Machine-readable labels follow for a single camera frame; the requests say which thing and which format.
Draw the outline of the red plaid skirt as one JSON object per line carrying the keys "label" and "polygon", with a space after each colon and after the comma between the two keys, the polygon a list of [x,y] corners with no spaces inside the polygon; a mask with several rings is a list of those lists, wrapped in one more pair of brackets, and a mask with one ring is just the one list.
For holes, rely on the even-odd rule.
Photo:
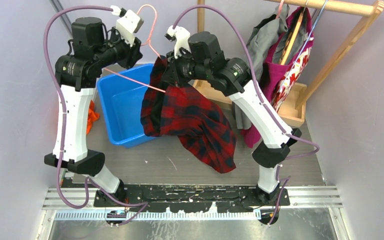
{"label": "red plaid skirt", "polygon": [[162,80],[168,61],[158,57],[150,73],[140,112],[148,137],[176,136],[198,160],[220,174],[236,168],[237,138],[221,108],[190,84],[176,87]]}

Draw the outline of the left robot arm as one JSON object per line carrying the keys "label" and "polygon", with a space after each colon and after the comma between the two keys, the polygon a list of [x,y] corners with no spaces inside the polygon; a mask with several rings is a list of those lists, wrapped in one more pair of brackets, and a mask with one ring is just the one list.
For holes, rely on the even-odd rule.
{"label": "left robot arm", "polygon": [[124,183],[105,166],[102,152],[87,148],[88,114],[103,68],[118,64],[130,69],[142,58],[141,41],[135,36],[142,24],[136,15],[120,17],[110,29],[100,18],[78,18],[71,25],[68,52],[55,63],[60,89],[58,131],[44,163],[90,178],[107,192],[106,200],[115,207],[126,200]]}

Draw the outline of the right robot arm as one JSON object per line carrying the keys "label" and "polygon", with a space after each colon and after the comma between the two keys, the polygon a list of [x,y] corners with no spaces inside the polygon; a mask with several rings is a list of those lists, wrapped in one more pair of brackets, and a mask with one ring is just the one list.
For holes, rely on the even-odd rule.
{"label": "right robot arm", "polygon": [[301,131],[289,127],[252,81],[247,63],[238,57],[225,58],[217,37],[208,32],[190,34],[183,27],[170,27],[165,37],[175,42],[167,53],[168,70],[164,82],[184,87],[191,80],[204,80],[238,106],[259,132],[262,142],[252,153],[259,165],[256,197],[271,205],[280,195],[278,167],[290,153]]}

